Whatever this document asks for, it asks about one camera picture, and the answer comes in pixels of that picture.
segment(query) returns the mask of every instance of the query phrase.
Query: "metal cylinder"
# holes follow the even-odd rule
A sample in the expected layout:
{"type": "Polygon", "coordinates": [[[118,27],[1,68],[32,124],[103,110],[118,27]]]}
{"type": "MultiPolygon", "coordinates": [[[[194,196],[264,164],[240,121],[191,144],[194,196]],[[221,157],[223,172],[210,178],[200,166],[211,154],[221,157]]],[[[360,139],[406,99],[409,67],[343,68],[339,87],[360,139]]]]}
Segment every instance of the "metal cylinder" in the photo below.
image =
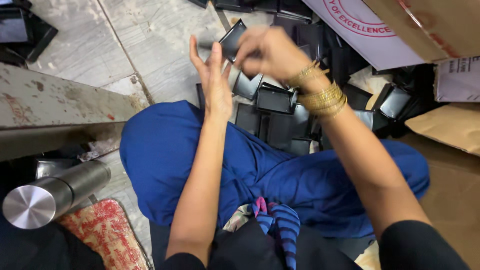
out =
{"type": "Polygon", "coordinates": [[[102,189],[110,178],[103,162],[84,162],[12,190],[3,201],[3,215],[18,228],[42,227],[102,189]]]}
{"type": "Polygon", "coordinates": [[[101,161],[91,160],[52,175],[70,187],[73,192],[72,207],[104,188],[110,181],[110,168],[101,161]]]}

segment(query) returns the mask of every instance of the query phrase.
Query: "hand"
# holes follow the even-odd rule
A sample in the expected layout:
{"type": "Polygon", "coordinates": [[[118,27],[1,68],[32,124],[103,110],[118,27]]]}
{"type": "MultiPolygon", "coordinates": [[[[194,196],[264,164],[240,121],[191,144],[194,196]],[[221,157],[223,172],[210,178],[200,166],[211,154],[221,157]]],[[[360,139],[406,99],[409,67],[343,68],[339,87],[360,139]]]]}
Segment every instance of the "hand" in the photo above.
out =
{"type": "Polygon", "coordinates": [[[251,75],[262,73],[287,80],[312,62],[282,27],[249,27],[239,38],[238,46],[235,66],[251,75]],[[247,57],[257,49],[262,53],[261,59],[247,57]]]}
{"type": "Polygon", "coordinates": [[[225,59],[222,58],[220,43],[214,42],[212,54],[204,63],[198,56],[197,39],[190,37],[190,61],[198,71],[205,95],[205,117],[218,117],[228,121],[232,116],[232,92],[228,86],[229,63],[223,74],[221,72],[225,59]]]}

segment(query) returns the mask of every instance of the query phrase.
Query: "woman's right hand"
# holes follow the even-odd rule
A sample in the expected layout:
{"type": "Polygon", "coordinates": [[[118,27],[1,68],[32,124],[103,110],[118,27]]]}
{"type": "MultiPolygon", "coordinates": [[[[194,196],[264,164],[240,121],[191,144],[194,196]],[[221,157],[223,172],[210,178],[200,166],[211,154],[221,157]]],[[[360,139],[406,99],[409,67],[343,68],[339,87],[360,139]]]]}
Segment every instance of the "woman's right hand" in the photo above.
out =
{"type": "Polygon", "coordinates": [[[312,62],[282,27],[249,27],[239,38],[238,46],[235,66],[250,75],[261,73],[287,80],[312,62]],[[261,58],[248,57],[256,50],[261,52],[261,58]]]}

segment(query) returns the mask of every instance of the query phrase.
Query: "black sleeve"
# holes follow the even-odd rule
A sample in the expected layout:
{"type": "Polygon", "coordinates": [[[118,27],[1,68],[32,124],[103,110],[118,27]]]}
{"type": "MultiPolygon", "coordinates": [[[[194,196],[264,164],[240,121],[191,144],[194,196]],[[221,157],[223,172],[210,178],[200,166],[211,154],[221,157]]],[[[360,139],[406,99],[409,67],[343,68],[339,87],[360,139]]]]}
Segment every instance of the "black sleeve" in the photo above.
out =
{"type": "Polygon", "coordinates": [[[466,263],[430,225],[400,221],[379,242],[383,270],[468,270],[466,263]]]}
{"type": "Polygon", "coordinates": [[[162,270],[205,270],[205,266],[190,253],[177,253],[163,263],[162,270]]]}

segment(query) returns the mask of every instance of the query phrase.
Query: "cardboard box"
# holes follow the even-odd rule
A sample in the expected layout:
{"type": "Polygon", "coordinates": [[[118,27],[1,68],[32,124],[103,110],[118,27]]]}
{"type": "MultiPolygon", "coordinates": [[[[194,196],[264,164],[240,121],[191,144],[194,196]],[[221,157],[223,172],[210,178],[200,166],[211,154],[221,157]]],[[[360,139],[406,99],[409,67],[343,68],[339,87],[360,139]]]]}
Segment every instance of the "cardboard box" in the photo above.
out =
{"type": "Polygon", "coordinates": [[[427,159],[430,188],[420,204],[434,228],[471,269],[480,269],[480,158],[416,134],[399,141],[427,159]]]}
{"type": "Polygon", "coordinates": [[[405,121],[415,133],[480,156],[480,104],[451,103],[405,121]]]}
{"type": "Polygon", "coordinates": [[[435,100],[480,102],[480,57],[459,58],[438,65],[435,100]]]}
{"type": "Polygon", "coordinates": [[[426,62],[480,55],[478,0],[364,0],[426,62]]]}
{"type": "Polygon", "coordinates": [[[362,0],[303,0],[376,70],[424,63],[362,0]]]}

